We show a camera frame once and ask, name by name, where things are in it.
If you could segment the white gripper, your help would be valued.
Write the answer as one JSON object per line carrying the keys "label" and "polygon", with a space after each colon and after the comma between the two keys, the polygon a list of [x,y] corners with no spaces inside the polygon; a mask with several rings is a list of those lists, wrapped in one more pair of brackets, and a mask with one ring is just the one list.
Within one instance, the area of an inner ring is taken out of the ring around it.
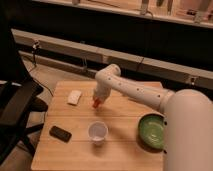
{"label": "white gripper", "polygon": [[110,96],[110,93],[111,93],[110,88],[104,87],[102,85],[97,85],[93,91],[93,99],[104,102]]}

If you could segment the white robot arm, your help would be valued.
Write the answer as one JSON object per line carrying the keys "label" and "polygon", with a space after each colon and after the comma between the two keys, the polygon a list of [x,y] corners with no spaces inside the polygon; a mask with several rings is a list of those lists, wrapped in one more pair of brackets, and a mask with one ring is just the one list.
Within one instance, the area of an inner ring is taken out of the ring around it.
{"label": "white robot arm", "polygon": [[95,80],[94,107],[114,89],[164,115],[163,171],[213,171],[213,102],[205,94],[122,78],[116,64],[98,71]]}

